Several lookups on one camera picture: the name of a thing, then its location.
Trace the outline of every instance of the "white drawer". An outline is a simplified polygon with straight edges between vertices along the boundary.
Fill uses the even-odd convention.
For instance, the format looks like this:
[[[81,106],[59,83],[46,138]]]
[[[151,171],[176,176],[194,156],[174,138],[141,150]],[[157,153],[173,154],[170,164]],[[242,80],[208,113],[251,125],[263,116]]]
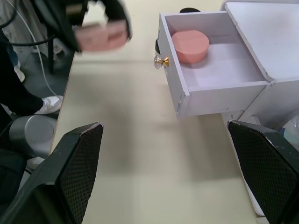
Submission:
[[[202,62],[178,61],[171,36],[189,29],[210,40]],[[161,58],[169,58],[164,69],[178,118],[246,110],[269,83],[226,11],[161,14],[158,44]]]

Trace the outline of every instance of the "table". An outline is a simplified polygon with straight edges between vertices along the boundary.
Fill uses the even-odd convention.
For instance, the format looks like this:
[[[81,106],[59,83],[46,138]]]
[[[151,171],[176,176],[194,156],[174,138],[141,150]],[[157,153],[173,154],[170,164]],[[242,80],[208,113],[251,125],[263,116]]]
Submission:
[[[127,0],[134,37],[120,51],[76,56],[54,138],[104,124],[99,168],[83,223],[255,224],[219,114],[176,118],[163,70],[153,66],[159,12],[206,2]],[[91,6],[85,22],[99,19]]]

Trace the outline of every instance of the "pink round object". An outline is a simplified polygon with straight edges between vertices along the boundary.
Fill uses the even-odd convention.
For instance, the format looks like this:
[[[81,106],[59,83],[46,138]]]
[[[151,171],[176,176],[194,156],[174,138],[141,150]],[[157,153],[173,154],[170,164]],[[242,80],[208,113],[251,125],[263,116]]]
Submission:
[[[184,63],[202,61],[207,54],[210,42],[206,35],[197,30],[176,32],[172,36],[178,60]]]

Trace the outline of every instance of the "drawer knob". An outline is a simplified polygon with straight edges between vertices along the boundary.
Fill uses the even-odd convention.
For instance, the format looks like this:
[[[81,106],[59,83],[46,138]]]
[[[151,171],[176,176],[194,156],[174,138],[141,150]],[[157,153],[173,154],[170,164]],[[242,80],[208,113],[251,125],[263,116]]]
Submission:
[[[161,59],[159,56],[156,56],[154,58],[154,65],[156,67],[156,69],[159,69],[162,67],[162,65],[164,65],[165,67],[169,66],[169,58],[166,57],[164,59]]]

